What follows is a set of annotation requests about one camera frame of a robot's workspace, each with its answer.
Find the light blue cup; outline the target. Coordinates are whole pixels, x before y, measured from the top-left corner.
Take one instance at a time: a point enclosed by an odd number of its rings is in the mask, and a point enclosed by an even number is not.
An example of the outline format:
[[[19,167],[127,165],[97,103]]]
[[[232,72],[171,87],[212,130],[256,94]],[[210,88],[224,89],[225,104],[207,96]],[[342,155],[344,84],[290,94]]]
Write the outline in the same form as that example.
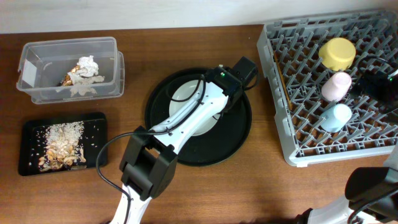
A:
[[[321,114],[325,120],[320,125],[325,131],[337,133],[351,119],[352,110],[345,104],[337,104]]]

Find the food scraps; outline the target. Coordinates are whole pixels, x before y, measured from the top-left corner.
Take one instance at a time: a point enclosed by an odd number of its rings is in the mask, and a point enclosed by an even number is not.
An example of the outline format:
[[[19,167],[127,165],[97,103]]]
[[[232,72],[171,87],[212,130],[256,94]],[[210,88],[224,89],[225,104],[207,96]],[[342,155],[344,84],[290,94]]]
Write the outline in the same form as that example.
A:
[[[72,167],[76,161],[85,162],[79,140],[83,125],[78,122],[56,124],[45,133],[45,155],[39,158],[39,168],[45,173],[57,172],[62,167]]]

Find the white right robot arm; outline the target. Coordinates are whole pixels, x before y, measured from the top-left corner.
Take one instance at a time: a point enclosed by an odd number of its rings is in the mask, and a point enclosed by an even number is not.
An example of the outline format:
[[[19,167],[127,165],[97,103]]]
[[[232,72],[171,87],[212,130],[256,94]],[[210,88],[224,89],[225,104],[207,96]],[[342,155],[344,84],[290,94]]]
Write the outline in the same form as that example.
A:
[[[350,94],[382,104],[387,114],[397,109],[397,74],[366,70]],[[397,148],[382,167],[360,167],[349,177],[344,196],[322,208],[309,208],[294,223],[388,223],[397,220]]]

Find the grey plate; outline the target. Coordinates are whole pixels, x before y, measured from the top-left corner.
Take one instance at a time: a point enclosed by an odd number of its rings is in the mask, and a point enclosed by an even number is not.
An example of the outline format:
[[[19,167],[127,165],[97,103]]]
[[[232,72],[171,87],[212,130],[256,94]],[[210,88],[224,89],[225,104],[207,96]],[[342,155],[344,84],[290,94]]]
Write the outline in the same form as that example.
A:
[[[191,80],[179,86],[179,88],[173,93],[172,99],[184,100],[188,98],[195,90],[197,83],[198,80]],[[187,101],[184,102],[171,101],[169,104],[169,116],[172,116],[174,113],[176,113],[186,103]],[[193,136],[200,136],[210,131],[218,122],[220,117],[221,117],[220,114],[213,115],[210,119],[208,119],[196,130]]]

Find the yellow bowl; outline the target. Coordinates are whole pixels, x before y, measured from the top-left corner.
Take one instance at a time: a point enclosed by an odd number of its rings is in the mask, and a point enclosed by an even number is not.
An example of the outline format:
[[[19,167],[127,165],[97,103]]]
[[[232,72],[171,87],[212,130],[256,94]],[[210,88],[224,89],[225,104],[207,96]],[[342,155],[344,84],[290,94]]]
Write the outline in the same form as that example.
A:
[[[333,71],[346,70],[353,64],[356,48],[348,39],[337,37],[323,45],[318,56],[326,68]]]

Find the wooden chopstick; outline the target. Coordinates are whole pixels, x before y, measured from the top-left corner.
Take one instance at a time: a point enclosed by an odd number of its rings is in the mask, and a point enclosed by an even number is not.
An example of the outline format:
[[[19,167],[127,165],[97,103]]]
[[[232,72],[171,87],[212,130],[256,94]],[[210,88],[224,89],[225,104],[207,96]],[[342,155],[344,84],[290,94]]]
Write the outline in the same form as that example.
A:
[[[290,101],[290,98],[289,98],[289,95],[288,95],[288,91],[287,91],[287,88],[286,88],[286,85],[285,85],[285,82],[284,82],[283,73],[282,73],[282,70],[280,69],[280,64],[279,64],[279,61],[278,61],[278,58],[277,58],[277,54],[276,54],[275,51],[274,51],[274,60],[275,60],[275,63],[277,65],[277,71],[278,71],[278,74],[279,74],[279,77],[280,77],[280,80],[281,80],[281,83],[282,83],[282,88],[284,90],[284,94],[285,94],[285,97],[286,97],[286,100],[287,100],[287,105],[289,107],[289,110],[292,111],[293,105],[292,105],[292,103]]]

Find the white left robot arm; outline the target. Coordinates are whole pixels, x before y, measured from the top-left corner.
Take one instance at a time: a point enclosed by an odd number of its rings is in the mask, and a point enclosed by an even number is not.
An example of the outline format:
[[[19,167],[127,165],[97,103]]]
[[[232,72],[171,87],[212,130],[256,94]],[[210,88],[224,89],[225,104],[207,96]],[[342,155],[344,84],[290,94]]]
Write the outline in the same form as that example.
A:
[[[119,164],[122,186],[105,182],[122,193],[112,223],[139,223],[149,205],[170,184],[178,154],[185,143],[214,115],[230,110],[258,74],[256,64],[242,57],[233,68],[219,65],[200,72],[191,95],[163,122],[146,130],[142,126],[130,138]]]

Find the white napkin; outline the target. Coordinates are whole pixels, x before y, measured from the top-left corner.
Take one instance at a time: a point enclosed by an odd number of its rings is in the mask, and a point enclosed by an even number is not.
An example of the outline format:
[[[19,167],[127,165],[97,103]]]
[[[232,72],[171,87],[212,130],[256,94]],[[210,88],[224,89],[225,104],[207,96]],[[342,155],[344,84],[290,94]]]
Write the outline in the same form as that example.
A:
[[[80,69],[72,75],[71,97],[76,94],[80,96],[85,96],[87,93],[97,94],[97,91],[89,85],[104,82],[104,76],[99,75],[99,65],[94,61],[94,56],[80,57],[76,65],[79,65]]]

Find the pink cup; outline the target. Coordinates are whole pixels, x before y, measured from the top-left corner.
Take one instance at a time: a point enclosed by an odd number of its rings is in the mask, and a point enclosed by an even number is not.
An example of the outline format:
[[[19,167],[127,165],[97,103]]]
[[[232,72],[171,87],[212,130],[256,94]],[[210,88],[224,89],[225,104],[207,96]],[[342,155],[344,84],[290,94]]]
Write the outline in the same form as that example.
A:
[[[340,101],[347,94],[351,83],[352,79],[347,73],[337,72],[322,86],[322,96],[328,101]]]

